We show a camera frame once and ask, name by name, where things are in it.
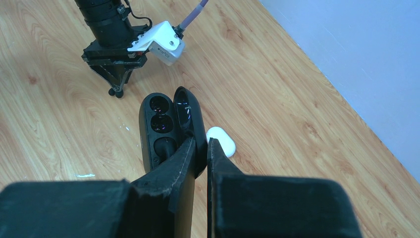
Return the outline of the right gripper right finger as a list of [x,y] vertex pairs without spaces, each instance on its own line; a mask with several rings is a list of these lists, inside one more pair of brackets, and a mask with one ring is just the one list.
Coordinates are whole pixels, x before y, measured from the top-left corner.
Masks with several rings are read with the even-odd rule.
[[210,139],[208,237],[360,238],[344,188],[330,179],[243,173]]

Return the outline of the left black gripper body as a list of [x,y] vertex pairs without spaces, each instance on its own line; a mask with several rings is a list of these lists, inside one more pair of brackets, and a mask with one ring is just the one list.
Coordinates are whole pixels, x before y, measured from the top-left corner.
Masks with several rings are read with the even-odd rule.
[[90,26],[95,40],[83,50],[82,59],[109,85],[109,92],[123,92],[132,72],[147,62],[148,50],[129,52],[134,42],[149,29],[149,25],[130,24]]

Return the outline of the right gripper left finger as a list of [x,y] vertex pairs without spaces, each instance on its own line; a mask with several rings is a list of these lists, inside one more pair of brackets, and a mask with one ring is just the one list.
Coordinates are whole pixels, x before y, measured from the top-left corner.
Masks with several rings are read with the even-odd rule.
[[195,140],[139,179],[16,182],[0,194],[3,238],[188,238]]

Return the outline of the white earbud charging case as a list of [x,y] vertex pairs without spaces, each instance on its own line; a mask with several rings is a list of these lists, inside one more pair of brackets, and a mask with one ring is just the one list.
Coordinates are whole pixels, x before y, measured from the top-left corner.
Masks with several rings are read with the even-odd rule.
[[207,141],[211,138],[217,139],[227,158],[232,157],[236,152],[236,144],[228,133],[221,127],[211,127],[206,132]]

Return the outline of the black earbud charging case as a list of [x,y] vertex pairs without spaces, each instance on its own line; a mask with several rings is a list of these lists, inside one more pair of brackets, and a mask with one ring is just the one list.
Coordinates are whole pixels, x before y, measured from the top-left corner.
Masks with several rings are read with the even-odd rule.
[[168,160],[190,137],[196,142],[195,177],[206,168],[208,142],[201,107],[187,88],[178,87],[173,99],[163,93],[149,94],[140,106],[139,129],[146,173]]

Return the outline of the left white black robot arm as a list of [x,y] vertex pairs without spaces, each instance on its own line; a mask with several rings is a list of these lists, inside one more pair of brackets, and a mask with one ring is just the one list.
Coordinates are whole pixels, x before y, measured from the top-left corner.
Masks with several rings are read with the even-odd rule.
[[95,40],[83,50],[82,59],[110,85],[109,95],[123,97],[123,86],[132,71],[147,61],[148,50],[129,52],[140,35],[151,29],[153,23],[132,26],[129,15],[133,13],[129,1],[77,0],[86,24]]

